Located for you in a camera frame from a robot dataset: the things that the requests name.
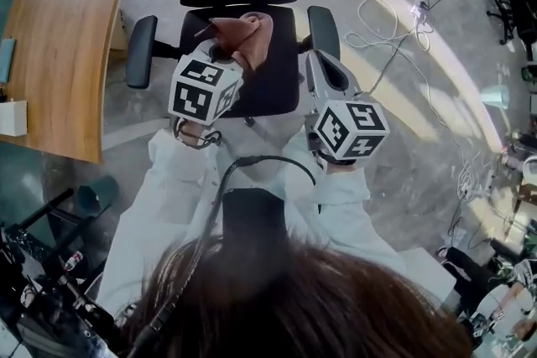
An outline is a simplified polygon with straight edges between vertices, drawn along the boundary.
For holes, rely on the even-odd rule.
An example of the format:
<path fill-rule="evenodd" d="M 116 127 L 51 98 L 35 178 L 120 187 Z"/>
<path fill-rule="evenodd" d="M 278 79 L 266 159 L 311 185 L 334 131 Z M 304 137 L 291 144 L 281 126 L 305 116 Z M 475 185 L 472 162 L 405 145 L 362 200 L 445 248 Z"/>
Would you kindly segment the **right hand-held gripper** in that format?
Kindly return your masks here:
<path fill-rule="evenodd" d="M 389 135 L 382 107 L 360 101 L 356 76 L 322 50 L 308 53 L 306 82 L 314 106 L 305 116 L 309 150 L 327 162 L 368 161 Z"/>

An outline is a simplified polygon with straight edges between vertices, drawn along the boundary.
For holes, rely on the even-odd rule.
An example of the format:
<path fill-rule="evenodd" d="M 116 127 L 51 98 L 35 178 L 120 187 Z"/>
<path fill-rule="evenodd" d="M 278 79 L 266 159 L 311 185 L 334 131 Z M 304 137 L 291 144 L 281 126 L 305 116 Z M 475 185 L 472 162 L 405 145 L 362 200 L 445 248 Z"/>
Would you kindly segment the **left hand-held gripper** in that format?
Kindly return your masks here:
<path fill-rule="evenodd" d="M 211 125 L 229 111 L 242 87 L 243 68 L 224 59 L 215 39 L 206 39 L 181 57 L 169 94 L 168 112 L 177 117 Z"/>

